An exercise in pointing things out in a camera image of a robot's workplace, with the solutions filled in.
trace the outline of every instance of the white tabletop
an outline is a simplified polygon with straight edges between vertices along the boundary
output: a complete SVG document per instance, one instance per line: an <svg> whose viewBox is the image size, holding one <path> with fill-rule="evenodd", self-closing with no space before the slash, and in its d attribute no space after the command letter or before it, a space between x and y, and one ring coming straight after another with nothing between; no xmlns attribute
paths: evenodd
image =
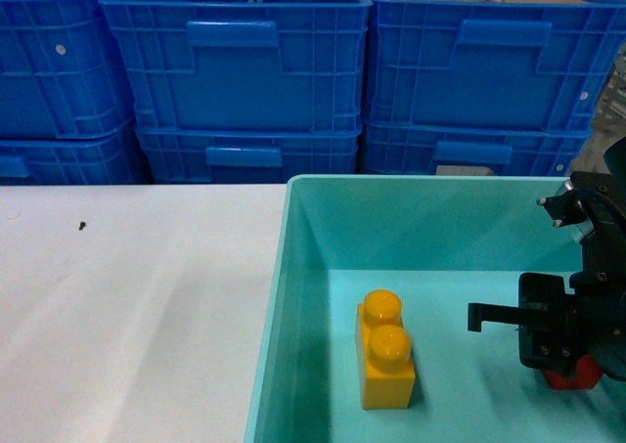
<svg viewBox="0 0 626 443"><path fill-rule="evenodd" d="M0 188L0 441L242 441L284 198Z"/></svg>

